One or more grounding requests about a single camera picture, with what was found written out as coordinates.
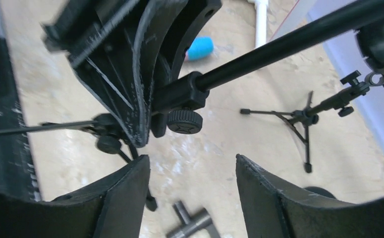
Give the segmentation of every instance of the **floor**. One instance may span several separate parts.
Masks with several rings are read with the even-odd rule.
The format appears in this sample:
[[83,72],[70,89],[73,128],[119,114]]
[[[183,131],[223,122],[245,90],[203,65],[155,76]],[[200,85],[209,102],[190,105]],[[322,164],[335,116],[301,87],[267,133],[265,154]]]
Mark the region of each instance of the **floor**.
[[[26,122],[85,120],[105,112],[78,83],[63,55],[42,44],[40,22],[48,22],[65,0],[2,0],[9,46]],[[279,26],[293,0],[271,0],[269,34]],[[245,0],[224,0],[204,27],[216,49],[211,57],[186,63],[185,75],[207,72],[252,50],[255,10]],[[358,112],[339,118],[322,113],[312,127],[312,174],[304,173],[304,150],[298,138],[272,116],[239,114],[239,109],[292,111],[341,89],[338,75],[322,46],[277,62],[211,91],[200,110],[204,128],[196,135],[168,132],[151,138],[142,154],[151,158],[150,188],[157,212],[145,210],[142,238],[161,238],[179,221],[171,207],[182,199],[190,212],[207,208],[224,238],[245,238],[235,182],[235,155],[246,155],[264,169],[299,186],[321,186],[338,199],[360,203],[384,196],[384,155]],[[30,135],[37,175],[45,200],[85,186],[125,163],[99,152],[92,136],[77,131]],[[197,238],[208,237],[205,232]]]

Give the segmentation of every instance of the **marble floor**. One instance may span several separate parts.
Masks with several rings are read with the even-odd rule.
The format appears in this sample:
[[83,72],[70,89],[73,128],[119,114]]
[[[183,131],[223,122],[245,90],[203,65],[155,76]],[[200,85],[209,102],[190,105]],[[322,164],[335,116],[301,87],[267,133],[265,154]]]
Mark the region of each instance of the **marble floor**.
[[[26,122],[84,120],[106,110],[74,77],[64,55],[49,54],[40,22],[48,22],[65,0],[1,0],[14,71]],[[271,0],[269,34],[293,0]],[[254,6],[224,0],[200,35],[216,48],[207,59],[185,63],[181,74],[207,72],[252,50]],[[235,181],[235,155],[246,155],[264,169],[299,186],[321,186],[338,199],[360,203],[384,196],[384,155],[358,112],[339,118],[321,114],[311,129],[314,172],[302,169],[304,148],[275,117],[239,114],[255,110],[301,109],[309,91],[319,103],[341,89],[321,45],[281,60],[211,91],[199,112],[204,128],[196,135],[168,132],[140,150],[151,159],[150,188],[159,209],[145,209],[141,238],[161,238],[179,221],[171,205],[182,199],[190,212],[205,207],[223,238],[247,237]],[[30,134],[44,200],[71,192],[125,165],[101,153],[95,139],[77,131]],[[194,237],[208,237],[205,232]]]

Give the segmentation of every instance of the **blue object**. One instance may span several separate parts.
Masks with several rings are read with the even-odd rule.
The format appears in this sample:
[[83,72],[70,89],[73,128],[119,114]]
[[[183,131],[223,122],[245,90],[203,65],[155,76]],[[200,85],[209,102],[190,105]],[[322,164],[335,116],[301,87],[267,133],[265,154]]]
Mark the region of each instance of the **blue object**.
[[197,37],[186,53],[186,60],[199,60],[214,51],[214,44],[210,37]]

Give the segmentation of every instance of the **black pole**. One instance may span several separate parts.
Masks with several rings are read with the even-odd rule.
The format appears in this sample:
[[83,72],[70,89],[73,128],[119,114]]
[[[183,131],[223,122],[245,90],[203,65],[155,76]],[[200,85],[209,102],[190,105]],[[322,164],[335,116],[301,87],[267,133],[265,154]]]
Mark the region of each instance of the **black pole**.
[[384,0],[357,0],[198,77],[207,91],[302,50],[384,18]]

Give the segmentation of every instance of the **wall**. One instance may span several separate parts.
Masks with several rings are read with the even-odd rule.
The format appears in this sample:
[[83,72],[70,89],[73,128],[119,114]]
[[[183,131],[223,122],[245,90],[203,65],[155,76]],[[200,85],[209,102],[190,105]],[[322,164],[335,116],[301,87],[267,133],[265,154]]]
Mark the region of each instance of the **wall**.
[[[351,2],[353,0],[318,0],[309,12],[308,20],[316,20]],[[353,32],[330,39],[324,43],[324,49],[341,77],[359,70],[362,73],[360,79],[364,79],[371,72],[361,57]],[[384,151],[384,89],[373,87],[355,103]]]

